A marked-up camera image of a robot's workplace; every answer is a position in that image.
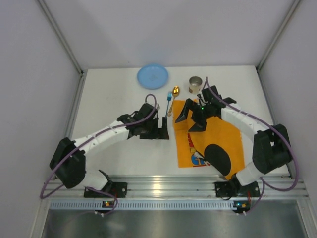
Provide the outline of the orange cartoon mouse towel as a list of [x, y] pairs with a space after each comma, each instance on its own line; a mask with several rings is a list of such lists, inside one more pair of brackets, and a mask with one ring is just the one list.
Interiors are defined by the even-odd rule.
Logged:
[[185, 121], [173, 123], [178, 166], [180, 168], [214, 167], [225, 179], [244, 168], [240, 131], [233, 125], [211, 117], [203, 132], [189, 132], [194, 125], [189, 112]]

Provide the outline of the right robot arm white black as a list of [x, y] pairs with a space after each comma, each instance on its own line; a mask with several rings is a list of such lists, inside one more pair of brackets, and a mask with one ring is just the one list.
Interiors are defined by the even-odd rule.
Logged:
[[[248, 186], [293, 160], [285, 126], [270, 125], [242, 111], [232, 98], [222, 98], [215, 86], [203, 89], [197, 101], [190, 98], [185, 101], [174, 122], [188, 121], [192, 122], [188, 132], [198, 154], [234, 187]], [[229, 140], [240, 133], [253, 143], [248, 164], [242, 156], [234, 154], [236, 149], [232, 145], [207, 138], [212, 135]]]

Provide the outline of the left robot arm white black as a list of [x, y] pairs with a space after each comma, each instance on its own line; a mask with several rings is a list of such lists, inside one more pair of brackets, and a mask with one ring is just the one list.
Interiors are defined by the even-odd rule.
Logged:
[[104, 171], [88, 169], [88, 160], [95, 153], [111, 145], [137, 136], [140, 139], [168, 140], [167, 117], [159, 127], [158, 109], [148, 103], [133, 114], [121, 115], [109, 126], [79, 139], [62, 139], [50, 162], [50, 168], [62, 184], [71, 189], [76, 186], [107, 190], [112, 180]]

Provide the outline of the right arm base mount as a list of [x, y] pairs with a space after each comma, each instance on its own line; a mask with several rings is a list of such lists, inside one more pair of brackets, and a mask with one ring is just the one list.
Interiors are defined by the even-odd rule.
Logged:
[[214, 183], [216, 197], [218, 198], [235, 198], [235, 197], [259, 197], [260, 189], [257, 182], [247, 186], [234, 185], [229, 181], [218, 181]]

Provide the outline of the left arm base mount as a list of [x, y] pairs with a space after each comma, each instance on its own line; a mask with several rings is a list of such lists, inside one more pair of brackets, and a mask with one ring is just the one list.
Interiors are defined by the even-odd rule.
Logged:
[[[116, 198], [125, 198], [127, 194], [127, 186], [128, 183], [126, 182], [112, 182], [103, 188], [101, 191], [105, 193], [109, 193]], [[84, 191], [85, 198], [102, 198], [106, 197], [106, 195], [92, 191], [90, 189], [85, 189]]]

